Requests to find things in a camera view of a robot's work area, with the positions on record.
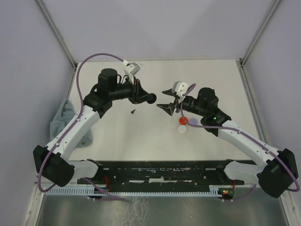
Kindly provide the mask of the aluminium frame post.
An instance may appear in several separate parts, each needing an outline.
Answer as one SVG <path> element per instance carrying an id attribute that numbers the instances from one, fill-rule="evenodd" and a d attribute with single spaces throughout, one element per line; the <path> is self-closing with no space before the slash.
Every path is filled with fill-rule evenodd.
<path id="1" fill-rule="evenodd" d="M 282 4 L 282 0 L 273 0 L 266 11 L 258 29 L 256 30 L 255 35 L 253 36 L 249 46 L 247 47 L 244 56 L 240 59 L 239 64 L 241 68 L 245 67 L 247 62 L 250 60 L 253 52 L 255 51 L 256 46 L 260 42 L 262 36 L 264 35 L 266 29 L 268 28 L 269 24 L 271 23 L 273 17 L 277 13 L 278 9 Z"/>
<path id="2" fill-rule="evenodd" d="M 50 11 L 48 10 L 45 2 L 43 0 L 34 0 L 35 4 L 37 5 L 39 11 L 41 12 L 42 16 L 44 17 L 46 23 L 48 24 L 52 34 L 54 35 L 56 41 L 58 42 L 61 50 L 63 51 L 64 55 L 66 56 L 66 58 L 68 59 L 70 65 L 72 66 L 72 68 L 76 68 L 77 63 L 74 60 L 71 51 L 69 50 L 69 48 L 67 47 L 67 44 L 63 38 L 63 36 L 61 35 L 59 28 L 57 27 L 57 25 L 55 24 Z"/>

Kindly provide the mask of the black round case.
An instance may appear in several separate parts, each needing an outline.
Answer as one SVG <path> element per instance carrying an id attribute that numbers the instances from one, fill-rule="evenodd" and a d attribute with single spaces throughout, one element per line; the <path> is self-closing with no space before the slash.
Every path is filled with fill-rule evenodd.
<path id="1" fill-rule="evenodd" d="M 154 93 L 150 93 L 150 98 L 147 100 L 148 104 L 153 104 L 157 100 L 157 96 Z"/>

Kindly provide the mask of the blue cloth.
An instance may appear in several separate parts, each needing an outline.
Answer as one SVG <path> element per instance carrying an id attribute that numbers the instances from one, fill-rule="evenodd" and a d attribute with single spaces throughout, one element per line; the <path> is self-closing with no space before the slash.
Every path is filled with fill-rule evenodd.
<path id="1" fill-rule="evenodd" d="M 59 135 L 59 133 L 67 126 L 71 119 L 75 116 L 72 103 L 68 99 L 63 99 L 53 120 L 50 122 L 49 136 L 50 141 Z M 81 138 L 76 147 L 83 148 L 92 144 L 92 132 L 89 129 Z"/>

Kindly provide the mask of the right aluminium frame post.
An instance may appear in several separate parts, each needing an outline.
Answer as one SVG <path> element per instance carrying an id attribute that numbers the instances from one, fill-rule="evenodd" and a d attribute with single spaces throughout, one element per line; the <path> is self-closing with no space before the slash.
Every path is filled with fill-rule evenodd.
<path id="1" fill-rule="evenodd" d="M 282 0 L 273 0 L 266 11 L 258 29 L 256 30 L 255 35 L 253 36 L 249 46 L 247 47 L 244 56 L 240 59 L 239 64 L 241 68 L 245 67 L 247 62 L 250 60 L 253 52 L 255 51 L 256 46 L 260 42 L 262 36 L 264 35 L 266 29 L 268 28 L 269 24 L 271 23 L 273 17 L 277 13 L 278 9 L 282 4 Z"/>

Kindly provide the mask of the red round case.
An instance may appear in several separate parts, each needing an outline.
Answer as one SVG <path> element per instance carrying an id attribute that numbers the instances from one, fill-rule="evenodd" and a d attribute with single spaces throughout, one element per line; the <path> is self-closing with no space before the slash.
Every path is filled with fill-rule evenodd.
<path id="1" fill-rule="evenodd" d="M 181 124 L 181 125 L 186 125 L 187 123 L 188 123 L 188 118 L 187 117 L 180 117 L 179 118 L 179 123 Z"/>

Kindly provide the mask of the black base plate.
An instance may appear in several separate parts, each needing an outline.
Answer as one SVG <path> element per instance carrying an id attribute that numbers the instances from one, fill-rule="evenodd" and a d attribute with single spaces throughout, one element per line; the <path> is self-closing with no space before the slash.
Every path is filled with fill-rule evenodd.
<path id="1" fill-rule="evenodd" d="M 222 172 L 227 161 L 99 161 L 90 179 L 112 192 L 207 192 L 210 186 L 244 185 Z"/>

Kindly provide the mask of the purple round case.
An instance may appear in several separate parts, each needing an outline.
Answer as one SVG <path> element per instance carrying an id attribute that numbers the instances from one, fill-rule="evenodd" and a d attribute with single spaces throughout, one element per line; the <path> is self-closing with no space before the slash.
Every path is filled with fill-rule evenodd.
<path id="1" fill-rule="evenodd" d="M 199 125 L 199 122 L 196 118 L 191 117 L 191 118 L 189 118 L 189 124 L 191 124 L 193 126 L 197 126 L 197 125 Z"/>

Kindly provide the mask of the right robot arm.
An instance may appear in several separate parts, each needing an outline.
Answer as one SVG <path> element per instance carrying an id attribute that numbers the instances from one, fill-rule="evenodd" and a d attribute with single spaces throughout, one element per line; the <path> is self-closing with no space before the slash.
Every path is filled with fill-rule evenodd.
<path id="1" fill-rule="evenodd" d="M 214 89 L 201 88 L 196 98 L 189 96 L 195 86 L 176 82 L 171 89 L 162 92 L 174 97 L 174 101 L 157 106 L 170 116 L 175 112 L 201 116 L 199 128 L 229 142 L 253 161 L 253 164 L 246 164 L 227 160 L 216 172 L 216 180 L 221 184 L 231 180 L 250 183 L 274 198 L 285 191 L 300 191 L 293 152 L 287 148 L 280 151 L 247 133 L 218 107 L 219 99 Z"/>

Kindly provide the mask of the white earbud charging case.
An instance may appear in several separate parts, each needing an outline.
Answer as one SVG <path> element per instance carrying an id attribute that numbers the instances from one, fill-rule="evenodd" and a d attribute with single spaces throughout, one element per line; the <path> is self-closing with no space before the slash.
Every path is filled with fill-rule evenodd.
<path id="1" fill-rule="evenodd" d="M 185 125 L 179 125 L 178 132 L 184 134 L 187 132 L 187 127 Z"/>

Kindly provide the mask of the left aluminium frame post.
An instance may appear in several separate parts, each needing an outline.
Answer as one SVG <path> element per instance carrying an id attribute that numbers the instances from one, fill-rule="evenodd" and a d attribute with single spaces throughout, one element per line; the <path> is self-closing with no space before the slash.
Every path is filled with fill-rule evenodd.
<path id="1" fill-rule="evenodd" d="M 67 47 L 67 44 L 63 38 L 63 36 L 61 35 L 59 28 L 57 27 L 57 25 L 55 24 L 50 11 L 48 10 L 45 2 L 43 0 L 34 0 L 35 4 L 37 5 L 39 11 L 41 12 L 42 16 L 44 17 L 46 23 L 48 24 L 52 34 L 54 35 L 56 41 L 58 42 L 61 50 L 63 51 L 64 55 L 66 56 L 66 58 L 68 59 L 70 65 L 72 66 L 72 68 L 76 68 L 77 63 L 74 60 L 71 51 L 69 50 L 69 48 Z"/>

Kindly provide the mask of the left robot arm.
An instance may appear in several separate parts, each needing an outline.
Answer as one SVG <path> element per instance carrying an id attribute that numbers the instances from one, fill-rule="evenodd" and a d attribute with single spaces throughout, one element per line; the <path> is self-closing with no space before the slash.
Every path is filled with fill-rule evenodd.
<path id="1" fill-rule="evenodd" d="M 73 179 L 88 178 L 98 184 L 104 172 L 94 160 L 71 161 L 70 156 L 83 136 L 112 107 L 115 100 L 128 99 L 132 104 L 153 104 L 157 97 L 145 91 L 139 79 L 129 75 L 124 83 L 118 82 L 118 73 L 105 68 L 98 75 L 94 90 L 84 98 L 83 106 L 67 126 L 45 147 L 37 146 L 33 157 L 38 179 L 46 178 L 59 187 Z"/>

